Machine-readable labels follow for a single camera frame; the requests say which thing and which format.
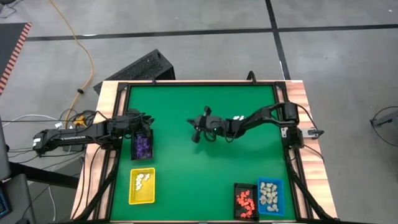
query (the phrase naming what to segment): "gray floor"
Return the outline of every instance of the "gray floor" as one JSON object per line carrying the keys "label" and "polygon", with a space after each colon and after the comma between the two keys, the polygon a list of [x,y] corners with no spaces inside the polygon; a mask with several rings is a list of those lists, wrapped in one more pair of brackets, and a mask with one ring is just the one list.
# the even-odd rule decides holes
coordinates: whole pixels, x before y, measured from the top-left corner
{"label": "gray floor", "polygon": [[[260,0],[55,2],[77,34],[271,26],[265,2]],[[398,23],[396,1],[272,0],[272,4],[279,27]],[[24,1],[16,8],[17,14],[0,22],[33,22],[32,37],[70,35],[48,1]],[[398,149],[376,137],[369,119],[385,106],[398,105],[397,29],[281,33],[280,38],[290,76],[304,80],[315,121],[326,131],[320,144],[338,216],[396,223]],[[283,78],[271,33],[100,39],[82,44],[94,58],[93,83],[156,48],[174,65],[178,79],[245,78],[250,70],[260,79]],[[26,42],[0,99],[2,118],[23,114],[58,118],[89,74],[88,60],[73,41]],[[93,110],[97,99],[88,90],[76,109]],[[6,140],[13,148],[27,147],[35,133],[52,127],[12,124],[5,128]],[[386,127],[381,134],[398,144],[393,131],[396,128]],[[13,159],[31,157],[24,154]],[[45,167],[59,160],[36,159],[28,165]],[[67,205],[72,198],[65,195],[57,192],[57,206],[70,211]],[[38,204],[51,210],[46,200]]]}

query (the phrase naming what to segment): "green mat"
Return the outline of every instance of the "green mat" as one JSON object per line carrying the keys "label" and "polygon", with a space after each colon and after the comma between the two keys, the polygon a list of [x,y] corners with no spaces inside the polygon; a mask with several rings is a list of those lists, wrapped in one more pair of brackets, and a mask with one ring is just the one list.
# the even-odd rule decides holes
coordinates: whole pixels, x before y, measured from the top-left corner
{"label": "green mat", "polygon": [[[154,159],[132,161],[124,140],[111,220],[233,220],[234,183],[256,184],[258,177],[284,180],[285,216],[260,215],[260,220],[294,220],[292,194],[279,128],[263,124],[227,143],[218,137],[191,141],[187,119],[203,114],[233,118],[249,116],[274,104],[271,86],[134,86],[129,107],[152,115]],[[155,203],[129,205],[130,170],[156,169]]]}

